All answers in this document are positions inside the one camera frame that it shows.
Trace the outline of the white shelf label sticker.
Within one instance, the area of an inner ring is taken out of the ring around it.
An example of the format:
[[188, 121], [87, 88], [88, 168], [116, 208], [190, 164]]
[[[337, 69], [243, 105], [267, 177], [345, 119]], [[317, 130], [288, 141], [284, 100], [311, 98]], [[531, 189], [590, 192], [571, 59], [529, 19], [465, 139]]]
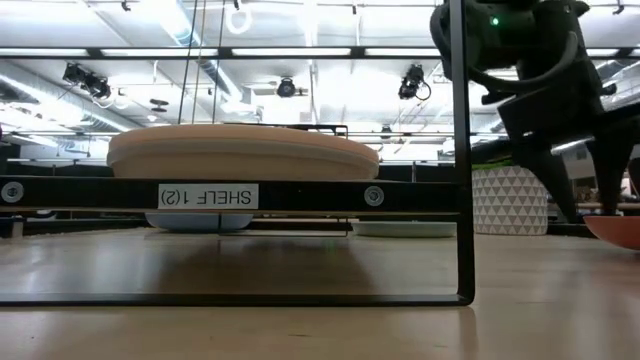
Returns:
[[258, 184], [160, 184], [159, 210], [257, 210]]

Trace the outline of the teal plate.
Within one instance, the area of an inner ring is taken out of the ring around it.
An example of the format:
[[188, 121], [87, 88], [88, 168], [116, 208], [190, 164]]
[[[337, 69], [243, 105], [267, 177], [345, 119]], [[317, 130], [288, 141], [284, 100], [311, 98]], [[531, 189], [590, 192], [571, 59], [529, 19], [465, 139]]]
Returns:
[[457, 230], [455, 222], [367, 221], [351, 226], [358, 236], [385, 238], [447, 238]]

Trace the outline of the black ceiling light track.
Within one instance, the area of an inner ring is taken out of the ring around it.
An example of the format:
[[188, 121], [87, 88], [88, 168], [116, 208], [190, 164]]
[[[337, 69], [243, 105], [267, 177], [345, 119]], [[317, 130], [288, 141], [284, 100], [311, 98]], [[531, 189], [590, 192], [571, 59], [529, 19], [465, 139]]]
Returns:
[[0, 59], [437, 59], [434, 47], [0, 47]]

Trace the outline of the black aluminium table frame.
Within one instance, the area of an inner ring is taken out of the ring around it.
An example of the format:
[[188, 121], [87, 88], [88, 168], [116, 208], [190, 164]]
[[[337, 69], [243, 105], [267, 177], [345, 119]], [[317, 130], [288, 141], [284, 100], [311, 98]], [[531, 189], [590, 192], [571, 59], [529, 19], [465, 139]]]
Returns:
[[[256, 219], [247, 227], [252, 231], [319, 231], [347, 233], [353, 222], [337, 219]], [[119, 230], [150, 227], [142, 218], [63, 219], [29, 221], [25, 218], [0, 218], [0, 238], [22, 235], [72, 233], [98, 230]], [[549, 235], [595, 238], [584, 224], [557, 224], [548, 227]]]

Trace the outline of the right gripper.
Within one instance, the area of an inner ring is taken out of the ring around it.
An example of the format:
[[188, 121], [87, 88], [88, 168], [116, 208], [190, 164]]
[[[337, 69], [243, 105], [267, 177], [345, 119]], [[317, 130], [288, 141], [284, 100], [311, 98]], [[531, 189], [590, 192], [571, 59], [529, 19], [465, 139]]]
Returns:
[[[531, 171], [569, 223], [577, 223], [577, 207], [564, 161], [551, 146], [640, 125], [640, 104], [607, 109], [603, 86], [589, 59], [574, 61], [550, 82], [517, 93], [499, 106], [508, 138], [501, 149], [514, 149], [516, 164]], [[604, 215], [615, 215], [623, 173], [636, 144], [634, 137], [595, 137], [587, 143], [594, 165]]]

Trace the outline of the black metal wooden shelf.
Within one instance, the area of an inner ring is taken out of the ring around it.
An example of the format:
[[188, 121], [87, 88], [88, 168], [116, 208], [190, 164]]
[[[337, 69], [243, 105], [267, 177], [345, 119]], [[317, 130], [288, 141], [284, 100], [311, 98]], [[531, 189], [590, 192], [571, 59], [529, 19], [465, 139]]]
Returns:
[[[476, 294], [465, 0], [450, 0], [455, 173], [446, 182], [159, 180], [0, 176], [0, 209], [295, 213], [442, 217], [457, 224], [457, 290], [443, 295], [0, 293], [0, 306], [467, 306]], [[203, 190], [238, 190], [246, 204], [191, 205]]]

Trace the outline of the cream plate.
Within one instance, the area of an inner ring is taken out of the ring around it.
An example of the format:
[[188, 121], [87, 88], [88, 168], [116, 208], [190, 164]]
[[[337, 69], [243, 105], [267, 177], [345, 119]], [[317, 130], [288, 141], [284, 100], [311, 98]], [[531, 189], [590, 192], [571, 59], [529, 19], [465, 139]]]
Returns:
[[120, 178], [181, 180], [371, 180], [377, 159], [354, 151], [282, 143], [196, 142], [111, 150]]

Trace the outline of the light blue bowl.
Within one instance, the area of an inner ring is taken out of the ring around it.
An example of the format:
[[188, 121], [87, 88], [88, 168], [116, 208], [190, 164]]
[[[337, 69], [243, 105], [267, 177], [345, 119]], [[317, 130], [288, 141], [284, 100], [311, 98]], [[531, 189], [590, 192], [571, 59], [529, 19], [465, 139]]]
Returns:
[[233, 232], [248, 226], [251, 214], [219, 213], [146, 213], [146, 220], [156, 228], [173, 232]]

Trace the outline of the succulent in white patterned pot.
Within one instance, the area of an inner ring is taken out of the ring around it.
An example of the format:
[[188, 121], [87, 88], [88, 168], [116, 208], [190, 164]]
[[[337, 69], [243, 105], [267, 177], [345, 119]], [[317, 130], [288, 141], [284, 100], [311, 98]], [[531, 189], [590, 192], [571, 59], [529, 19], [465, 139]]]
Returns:
[[472, 166], [474, 232], [542, 236], [548, 229], [547, 190], [528, 169], [506, 160]]

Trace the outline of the terracotta plate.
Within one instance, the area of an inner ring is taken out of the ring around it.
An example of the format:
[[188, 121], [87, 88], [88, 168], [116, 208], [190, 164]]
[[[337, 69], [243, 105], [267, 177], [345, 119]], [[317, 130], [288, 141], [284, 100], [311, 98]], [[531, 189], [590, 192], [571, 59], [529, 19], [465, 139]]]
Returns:
[[612, 245], [640, 251], [640, 216], [584, 217], [587, 228], [598, 239]]

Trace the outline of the black ceiling spotlight cluster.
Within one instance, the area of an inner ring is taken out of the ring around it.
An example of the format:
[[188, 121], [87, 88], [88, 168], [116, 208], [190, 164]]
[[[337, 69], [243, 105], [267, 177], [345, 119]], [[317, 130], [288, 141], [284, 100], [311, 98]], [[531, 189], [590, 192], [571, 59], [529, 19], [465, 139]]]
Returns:
[[67, 63], [62, 79], [71, 85], [77, 85], [95, 99], [107, 99], [111, 96], [111, 87], [106, 77], [83, 69], [78, 64]]

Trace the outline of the silver ceiling air duct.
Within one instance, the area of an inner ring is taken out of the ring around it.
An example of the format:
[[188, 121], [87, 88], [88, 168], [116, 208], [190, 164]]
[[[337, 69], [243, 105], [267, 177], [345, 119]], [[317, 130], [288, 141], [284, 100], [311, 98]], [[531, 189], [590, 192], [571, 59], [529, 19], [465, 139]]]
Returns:
[[[193, 49], [204, 45], [201, 31], [196, 29], [193, 13], [189, 16], [181, 0], [153, 0], [152, 7], [156, 11], [159, 24], [177, 45]], [[201, 59], [197, 64], [214, 81], [227, 100], [239, 101], [242, 98], [241, 90], [216, 61]]]
[[142, 128], [138, 122], [125, 118], [115, 111], [102, 108], [93, 100], [76, 94], [70, 85], [63, 87], [36, 75], [24, 67], [0, 60], [0, 80], [36, 98], [45, 110], [52, 110], [64, 119], [78, 121], [91, 117], [118, 131]]

